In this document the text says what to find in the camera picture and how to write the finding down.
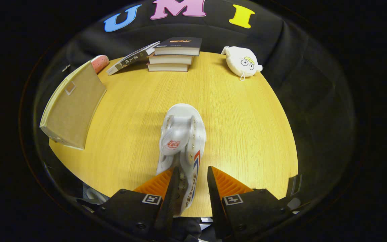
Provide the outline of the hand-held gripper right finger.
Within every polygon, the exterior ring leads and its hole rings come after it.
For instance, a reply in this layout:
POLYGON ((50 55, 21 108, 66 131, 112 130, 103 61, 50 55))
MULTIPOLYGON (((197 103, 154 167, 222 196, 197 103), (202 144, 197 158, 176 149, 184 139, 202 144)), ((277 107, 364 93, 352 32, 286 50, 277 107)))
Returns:
POLYGON ((266 189, 254 190, 214 166, 208 167, 207 183, 219 240, 266 240, 294 216, 283 199, 266 189))

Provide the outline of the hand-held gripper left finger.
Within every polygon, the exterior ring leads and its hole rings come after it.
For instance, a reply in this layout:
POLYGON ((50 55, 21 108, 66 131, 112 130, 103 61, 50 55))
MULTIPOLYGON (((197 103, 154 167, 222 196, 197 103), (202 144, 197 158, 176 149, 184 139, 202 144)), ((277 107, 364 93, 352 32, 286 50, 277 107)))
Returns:
POLYGON ((164 239, 172 226, 179 178, 179 168, 169 168, 133 191, 117 191, 105 203, 93 207, 94 215, 131 236, 164 239))

